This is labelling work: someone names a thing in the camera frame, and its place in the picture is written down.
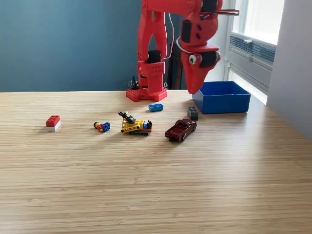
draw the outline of white lego piece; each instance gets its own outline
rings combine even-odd
[[[60,121],[54,127],[46,127],[48,132],[55,132],[60,126]]]

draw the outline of white wall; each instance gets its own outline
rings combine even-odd
[[[267,105],[312,139],[312,0],[285,0]]]
[[[223,1],[223,9],[228,9],[230,7],[230,0]],[[213,70],[211,70],[207,76],[205,81],[221,81],[224,78],[224,70],[225,70],[225,49],[226,49],[226,39],[229,25],[229,17],[228,16],[218,16],[219,27],[217,33],[213,38],[210,39],[210,43],[215,44],[220,47],[221,60],[215,66]]]

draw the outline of gray lego brick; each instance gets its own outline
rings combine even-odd
[[[188,117],[198,117],[198,111],[195,107],[189,107],[187,110]]]
[[[198,116],[194,116],[194,117],[190,117],[190,116],[189,116],[189,118],[190,118],[190,120],[198,121]]]

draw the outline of toy car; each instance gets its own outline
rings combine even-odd
[[[169,140],[185,141],[188,134],[195,131],[197,123],[190,119],[179,119],[175,125],[166,131]]]

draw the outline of blue plastic bin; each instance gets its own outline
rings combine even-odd
[[[203,114],[247,112],[250,93],[234,81],[205,82],[193,100]]]

